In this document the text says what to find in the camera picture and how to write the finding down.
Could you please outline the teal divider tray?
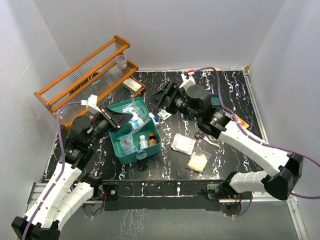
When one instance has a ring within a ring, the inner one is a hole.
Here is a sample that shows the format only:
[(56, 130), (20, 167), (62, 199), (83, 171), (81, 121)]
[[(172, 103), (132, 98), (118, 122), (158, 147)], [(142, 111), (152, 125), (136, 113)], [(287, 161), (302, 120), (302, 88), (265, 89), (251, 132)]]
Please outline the teal divider tray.
[(219, 109), (222, 107), (218, 94), (216, 94), (216, 93), (211, 94), (211, 105), (214, 108), (219, 108)]

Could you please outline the black handled scissors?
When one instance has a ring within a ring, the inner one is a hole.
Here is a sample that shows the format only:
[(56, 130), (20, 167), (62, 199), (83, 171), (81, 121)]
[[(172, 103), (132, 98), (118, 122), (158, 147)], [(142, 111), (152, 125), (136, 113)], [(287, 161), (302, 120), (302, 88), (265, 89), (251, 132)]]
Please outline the black handled scissors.
[(196, 132), (196, 133), (194, 134), (194, 137), (195, 137), (196, 139), (203, 139), (204, 136), (203, 136), (201, 133)]

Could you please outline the clear bag of gauze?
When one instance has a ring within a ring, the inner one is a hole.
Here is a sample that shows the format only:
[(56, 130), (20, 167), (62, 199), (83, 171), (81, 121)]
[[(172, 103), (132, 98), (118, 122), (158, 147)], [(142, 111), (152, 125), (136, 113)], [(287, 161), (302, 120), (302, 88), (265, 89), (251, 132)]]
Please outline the clear bag of gauze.
[(151, 121), (149, 114), (144, 112), (145, 102), (138, 101), (135, 98), (122, 108), (124, 114), (132, 114), (133, 117), (129, 120), (132, 134), (138, 133), (142, 127)]

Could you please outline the bag of cotton balls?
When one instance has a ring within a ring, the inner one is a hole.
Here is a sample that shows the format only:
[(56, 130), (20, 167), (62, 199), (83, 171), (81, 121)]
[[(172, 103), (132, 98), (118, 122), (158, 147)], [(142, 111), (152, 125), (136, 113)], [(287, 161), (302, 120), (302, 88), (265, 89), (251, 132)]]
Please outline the bag of cotton balls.
[(202, 173), (211, 156), (212, 156), (211, 153), (203, 149), (200, 149), (198, 147), (194, 147), (190, 155), (187, 168), (190, 169), (191, 171)]

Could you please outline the blue cotton swab bag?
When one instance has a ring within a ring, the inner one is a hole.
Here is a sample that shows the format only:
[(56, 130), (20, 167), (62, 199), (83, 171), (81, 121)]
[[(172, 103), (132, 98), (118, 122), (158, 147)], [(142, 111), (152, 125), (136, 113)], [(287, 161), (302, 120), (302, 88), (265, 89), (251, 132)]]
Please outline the blue cotton swab bag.
[(129, 155), (137, 151), (137, 148), (134, 145), (133, 134), (131, 132), (129, 134), (120, 135), (116, 139), (119, 141), (124, 155)]

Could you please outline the white gauze pad packet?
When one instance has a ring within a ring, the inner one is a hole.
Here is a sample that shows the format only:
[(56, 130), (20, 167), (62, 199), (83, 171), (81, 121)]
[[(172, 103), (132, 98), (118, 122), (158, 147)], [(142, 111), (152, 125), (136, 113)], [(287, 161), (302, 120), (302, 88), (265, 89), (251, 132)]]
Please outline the white gauze pad packet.
[(171, 144), (171, 148), (174, 151), (184, 153), (187, 155), (191, 155), (194, 149), (196, 140), (187, 136), (183, 136), (180, 133), (176, 133), (173, 142)]

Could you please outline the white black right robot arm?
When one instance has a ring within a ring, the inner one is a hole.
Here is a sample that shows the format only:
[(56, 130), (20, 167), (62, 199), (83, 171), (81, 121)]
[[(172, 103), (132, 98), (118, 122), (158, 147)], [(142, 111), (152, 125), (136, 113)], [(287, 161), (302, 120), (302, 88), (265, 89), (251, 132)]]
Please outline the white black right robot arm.
[(212, 95), (202, 85), (179, 86), (168, 81), (146, 100), (170, 114), (180, 112), (194, 119), (202, 132), (236, 148), (263, 169), (249, 173), (233, 171), (212, 193), (233, 199), (244, 192), (267, 192), (278, 200), (288, 199), (301, 177), (303, 156), (266, 146), (239, 125), (235, 117), (214, 107)]

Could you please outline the white plastic bottle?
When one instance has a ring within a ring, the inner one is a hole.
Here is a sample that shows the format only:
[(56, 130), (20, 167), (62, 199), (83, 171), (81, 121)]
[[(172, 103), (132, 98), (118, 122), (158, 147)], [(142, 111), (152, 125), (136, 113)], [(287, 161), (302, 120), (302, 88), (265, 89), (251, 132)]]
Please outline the white plastic bottle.
[(146, 140), (145, 135), (139, 136), (139, 149), (143, 150), (149, 147), (148, 141)]

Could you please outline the brown medicine bottle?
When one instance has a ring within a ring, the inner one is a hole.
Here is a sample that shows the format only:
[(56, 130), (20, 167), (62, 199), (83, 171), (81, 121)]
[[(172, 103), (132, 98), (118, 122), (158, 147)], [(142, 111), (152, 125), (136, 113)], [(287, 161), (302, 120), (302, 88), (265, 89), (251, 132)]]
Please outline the brown medicine bottle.
[(149, 139), (148, 139), (148, 145), (151, 147), (151, 146), (154, 146), (158, 143), (157, 139), (156, 139), (156, 136), (154, 133), (150, 133), (149, 134)]

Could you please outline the bandage roll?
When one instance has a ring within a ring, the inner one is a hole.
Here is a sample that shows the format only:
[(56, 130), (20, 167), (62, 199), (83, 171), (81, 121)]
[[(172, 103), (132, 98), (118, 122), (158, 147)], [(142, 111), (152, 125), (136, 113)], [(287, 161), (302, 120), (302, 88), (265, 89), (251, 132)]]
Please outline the bandage roll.
[(152, 112), (150, 112), (148, 115), (149, 115), (149, 117), (152, 119), (155, 127), (158, 128), (158, 127), (160, 126), (160, 122), (159, 122), (159, 120), (157, 119), (157, 117), (156, 117)]

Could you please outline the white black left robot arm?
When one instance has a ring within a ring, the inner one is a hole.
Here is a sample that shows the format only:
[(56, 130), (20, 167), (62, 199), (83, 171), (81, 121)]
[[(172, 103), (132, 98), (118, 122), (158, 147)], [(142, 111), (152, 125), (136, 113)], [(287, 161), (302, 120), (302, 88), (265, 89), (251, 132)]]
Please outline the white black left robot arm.
[(20, 240), (57, 240), (68, 219), (90, 198), (103, 195), (101, 179), (86, 174), (73, 190), (70, 187), (93, 156), (93, 144), (115, 132), (133, 117), (107, 107), (94, 107), (94, 113), (76, 117), (69, 130), (61, 159), (54, 174), (33, 206), (23, 217), (15, 217), (12, 228)]

